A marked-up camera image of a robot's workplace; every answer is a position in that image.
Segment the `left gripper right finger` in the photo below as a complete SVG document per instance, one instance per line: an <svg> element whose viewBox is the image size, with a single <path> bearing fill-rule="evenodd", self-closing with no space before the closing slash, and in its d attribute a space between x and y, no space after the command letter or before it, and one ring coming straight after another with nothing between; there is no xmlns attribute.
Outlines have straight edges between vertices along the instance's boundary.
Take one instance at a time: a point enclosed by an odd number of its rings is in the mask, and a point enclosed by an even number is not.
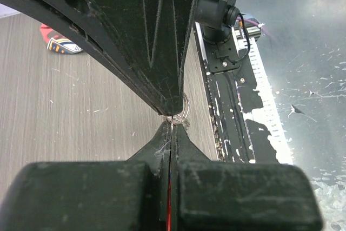
<svg viewBox="0 0 346 231"><path fill-rule="evenodd" d="M208 159L182 126L171 136L172 230L321 230L305 173L289 164Z"/></svg>

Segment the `metal key holder red handle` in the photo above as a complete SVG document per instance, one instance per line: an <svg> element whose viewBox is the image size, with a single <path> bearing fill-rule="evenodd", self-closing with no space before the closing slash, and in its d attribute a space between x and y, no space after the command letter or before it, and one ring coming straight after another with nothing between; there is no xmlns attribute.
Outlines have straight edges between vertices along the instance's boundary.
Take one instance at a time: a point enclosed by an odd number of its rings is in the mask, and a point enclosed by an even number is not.
<svg viewBox="0 0 346 231"><path fill-rule="evenodd" d="M171 139L172 139L172 132L173 132L173 116L167 117L167 120L171 123ZM172 144L170 145L170 162L169 162L169 185L168 185L168 206L167 206L167 231L171 231L171 148Z"/></svg>

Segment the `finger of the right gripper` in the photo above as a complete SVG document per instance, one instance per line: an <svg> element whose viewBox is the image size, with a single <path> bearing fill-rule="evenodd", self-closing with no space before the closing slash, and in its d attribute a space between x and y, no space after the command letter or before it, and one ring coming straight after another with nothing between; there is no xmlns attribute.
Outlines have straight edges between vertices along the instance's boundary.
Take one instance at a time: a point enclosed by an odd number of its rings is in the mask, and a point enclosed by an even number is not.
<svg viewBox="0 0 346 231"><path fill-rule="evenodd" d="M147 58L141 0L1 0L60 32L158 113L168 112Z"/></svg>
<svg viewBox="0 0 346 231"><path fill-rule="evenodd" d="M92 39L135 92L163 115L183 109L183 74L197 0L90 0Z"/></svg>

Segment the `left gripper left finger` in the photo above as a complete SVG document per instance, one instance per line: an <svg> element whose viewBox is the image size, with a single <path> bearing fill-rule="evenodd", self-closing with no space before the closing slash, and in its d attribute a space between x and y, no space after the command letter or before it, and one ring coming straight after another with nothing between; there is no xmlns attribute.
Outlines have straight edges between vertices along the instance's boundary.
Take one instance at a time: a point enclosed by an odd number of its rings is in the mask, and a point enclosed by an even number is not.
<svg viewBox="0 0 346 231"><path fill-rule="evenodd" d="M125 161L35 162L1 205L1 230L169 230L171 126Z"/></svg>

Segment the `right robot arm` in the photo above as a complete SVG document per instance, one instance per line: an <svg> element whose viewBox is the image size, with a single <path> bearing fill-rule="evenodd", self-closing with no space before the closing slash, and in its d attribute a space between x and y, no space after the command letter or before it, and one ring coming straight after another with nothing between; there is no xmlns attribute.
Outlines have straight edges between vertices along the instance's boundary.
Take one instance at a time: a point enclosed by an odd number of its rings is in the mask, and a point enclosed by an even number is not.
<svg viewBox="0 0 346 231"><path fill-rule="evenodd" d="M183 110L192 25L238 16L235 0L1 0L72 40L161 115Z"/></svg>

